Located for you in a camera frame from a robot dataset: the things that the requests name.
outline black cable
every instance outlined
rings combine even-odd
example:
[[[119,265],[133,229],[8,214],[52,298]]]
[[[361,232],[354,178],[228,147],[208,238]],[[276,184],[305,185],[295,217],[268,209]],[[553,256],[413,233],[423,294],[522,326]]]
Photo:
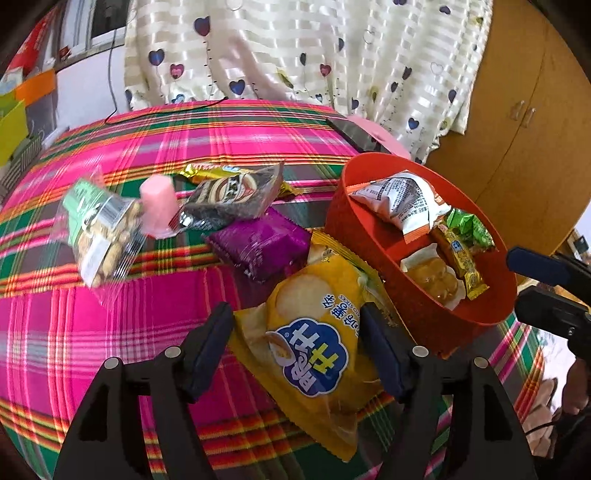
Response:
[[[589,417],[591,415],[591,411],[589,411],[588,409],[584,409],[583,411],[581,411],[578,415],[576,420],[574,421],[573,425],[571,426],[571,428],[569,428],[566,433],[564,435],[561,435],[561,438],[564,440],[566,437],[570,436],[576,429],[577,427],[581,424],[581,422]],[[553,425],[557,425],[560,422],[561,419],[558,420],[553,420],[553,421],[549,421],[548,423],[543,423],[542,425],[538,425],[537,427],[531,429],[530,431],[525,433],[525,436],[527,437],[530,433],[534,433],[537,432],[538,430],[544,429],[546,427],[551,427]]]
[[[113,110],[113,112],[107,117],[105,118],[105,121],[103,123],[104,125],[117,125],[117,124],[123,124],[125,122],[131,122],[132,120],[137,120],[138,118],[143,118],[149,115],[155,115],[155,116],[159,116],[159,115],[171,115],[171,114],[175,114],[175,113],[180,113],[180,112],[190,112],[190,111],[197,111],[197,110],[202,110],[204,108],[209,108],[212,106],[216,106],[220,103],[222,103],[224,100],[227,100],[228,97],[224,97],[221,100],[216,100],[213,103],[206,103],[205,105],[199,105],[199,106],[194,106],[194,107],[190,107],[190,108],[184,108],[184,109],[175,109],[175,110],[170,110],[167,112],[146,112],[146,113],[141,113],[139,115],[135,115],[133,117],[130,118],[122,118],[121,120],[117,120],[115,122],[109,122],[109,119],[117,113],[117,100],[115,99],[115,92],[113,91],[113,81],[111,78],[111,61],[113,58],[113,48],[115,47],[115,38],[117,35],[117,29],[114,30],[113,32],[113,40],[111,41],[111,48],[109,49],[109,62],[108,62],[108,71],[107,71],[107,76],[109,79],[109,91],[111,92],[111,98],[113,99],[113,105],[115,107],[115,110]]]
[[[115,107],[115,110],[113,110],[113,112],[107,117],[105,118],[105,125],[108,124],[108,120],[109,118],[111,118],[114,114],[117,113],[117,100],[115,99],[115,92],[113,91],[113,81],[111,79],[111,61],[113,59],[113,48],[115,47],[115,38],[117,36],[117,29],[115,29],[113,31],[113,40],[111,41],[111,47],[109,49],[109,62],[108,62],[108,67],[107,67],[107,78],[109,80],[109,90],[111,92],[111,98],[113,99],[113,106]]]
[[[220,100],[216,100],[213,103],[206,103],[205,105],[192,106],[192,107],[184,108],[184,109],[169,110],[167,112],[146,112],[146,113],[141,113],[141,114],[135,115],[135,116],[133,116],[131,118],[122,118],[121,120],[117,120],[115,122],[109,122],[108,121],[109,118],[111,118],[111,116],[112,116],[112,114],[111,114],[111,115],[109,115],[105,119],[105,125],[117,125],[117,124],[122,124],[122,123],[125,123],[125,122],[131,122],[132,120],[137,120],[138,118],[143,118],[143,117],[149,116],[149,115],[156,115],[156,116],[159,116],[159,115],[173,115],[173,114],[176,114],[176,113],[191,112],[191,111],[202,110],[204,108],[209,108],[211,106],[216,106],[219,103],[222,103],[224,100],[227,100],[227,99],[228,99],[228,97],[224,97],[224,98],[222,98]]]
[[[527,437],[530,433],[534,433],[534,432],[537,432],[538,430],[545,429],[546,427],[551,427],[553,425],[556,425],[558,422],[559,422],[559,420],[554,420],[554,421],[549,421],[548,423],[543,423],[542,425],[538,425],[536,428],[533,428],[533,429],[529,430],[528,432],[525,432],[525,436]]]

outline curtain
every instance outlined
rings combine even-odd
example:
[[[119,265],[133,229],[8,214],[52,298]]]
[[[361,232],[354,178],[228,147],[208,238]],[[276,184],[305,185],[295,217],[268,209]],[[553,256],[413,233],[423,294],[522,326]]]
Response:
[[[216,100],[330,105],[424,162],[464,133],[492,0],[132,0],[132,109]]]

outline white wall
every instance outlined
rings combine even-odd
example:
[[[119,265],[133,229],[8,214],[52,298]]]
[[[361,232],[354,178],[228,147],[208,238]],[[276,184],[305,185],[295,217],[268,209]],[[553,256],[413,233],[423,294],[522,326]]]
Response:
[[[111,79],[118,113],[128,112],[123,83],[125,48],[113,49]],[[115,106],[109,91],[109,51],[57,72],[57,125],[76,128],[108,117]]]
[[[574,226],[577,231],[585,237],[587,243],[591,245],[591,203],[587,205],[587,209],[581,215],[581,218]]]

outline cabinet door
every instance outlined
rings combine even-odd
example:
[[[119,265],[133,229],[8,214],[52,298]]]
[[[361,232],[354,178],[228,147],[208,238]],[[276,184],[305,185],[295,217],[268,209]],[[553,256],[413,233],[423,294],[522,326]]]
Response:
[[[538,84],[511,148],[477,204],[508,247],[550,254],[591,198],[591,85],[548,28]]]
[[[495,0],[466,135],[450,132],[427,160],[428,168],[473,200],[490,181],[517,133],[540,74],[546,28],[543,15],[527,0]],[[522,108],[515,108],[521,102]]]

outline phone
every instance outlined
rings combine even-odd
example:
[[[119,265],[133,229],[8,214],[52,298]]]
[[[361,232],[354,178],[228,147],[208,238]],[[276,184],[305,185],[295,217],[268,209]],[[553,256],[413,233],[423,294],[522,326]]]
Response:
[[[337,131],[359,153],[382,152],[390,154],[390,151],[386,147],[350,120],[345,118],[327,118],[326,123]]]

